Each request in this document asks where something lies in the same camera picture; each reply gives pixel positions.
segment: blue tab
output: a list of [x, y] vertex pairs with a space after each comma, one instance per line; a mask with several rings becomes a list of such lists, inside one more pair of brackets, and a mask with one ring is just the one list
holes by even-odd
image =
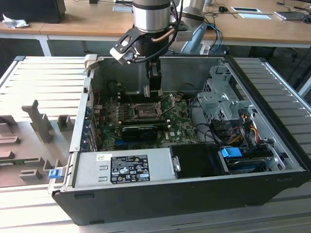
[[226, 147], [222, 149], [223, 157], [242, 157], [240, 149], [237, 147]]
[[56, 168], [56, 169], [50, 170], [49, 178], [50, 179], [60, 179], [60, 178], [62, 178], [62, 169], [61, 168]]

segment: paper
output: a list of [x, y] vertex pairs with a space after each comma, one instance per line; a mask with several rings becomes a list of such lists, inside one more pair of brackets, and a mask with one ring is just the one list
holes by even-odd
[[255, 19], [271, 19], [267, 15], [260, 15], [260, 14], [244, 14], [244, 13], [239, 13], [239, 15], [242, 18], [255, 18]]
[[8, 18], [5, 15], [3, 15], [2, 23], [4, 23], [4, 25], [7, 26], [8, 28], [13, 28], [13, 29], [29, 26], [29, 24], [27, 24], [26, 21], [23, 19], [15, 20], [15, 19]]

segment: green circuit board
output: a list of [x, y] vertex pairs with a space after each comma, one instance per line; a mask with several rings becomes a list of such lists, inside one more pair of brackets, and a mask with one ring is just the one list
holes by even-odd
[[[124, 143], [122, 141], [121, 131], [123, 126], [119, 125], [114, 117], [117, 106], [117, 103], [114, 101], [106, 105], [109, 122], [106, 125], [100, 126], [103, 142], [102, 151], [167, 148], [175, 144], [193, 144], [199, 142], [195, 128], [188, 118], [189, 107], [186, 100], [176, 101], [175, 107], [163, 114], [164, 118], [171, 120], [171, 127], [167, 130], [159, 130], [157, 132], [157, 139], [149, 142]], [[161, 102], [162, 112], [165, 112], [171, 106], [172, 100], [170, 98], [165, 99]]]

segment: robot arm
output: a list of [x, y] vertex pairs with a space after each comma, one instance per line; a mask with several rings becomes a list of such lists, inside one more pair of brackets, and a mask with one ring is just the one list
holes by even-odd
[[[175, 22], [170, 22], [171, 3], [177, 16]], [[165, 54], [174, 41], [183, 41], [179, 49], [191, 53], [206, 29], [203, 6], [204, 0], [133, 0], [134, 27], [123, 35], [110, 54], [121, 64], [146, 62]], [[199, 28], [203, 32], [199, 38], [195, 36], [195, 41], [185, 43], [192, 40]], [[145, 58], [138, 59], [137, 52]]]

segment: computer case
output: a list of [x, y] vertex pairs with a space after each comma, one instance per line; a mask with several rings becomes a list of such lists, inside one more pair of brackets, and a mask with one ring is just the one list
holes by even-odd
[[2, 14], [27, 22], [59, 23], [66, 11], [64, 0], [0, 0]]

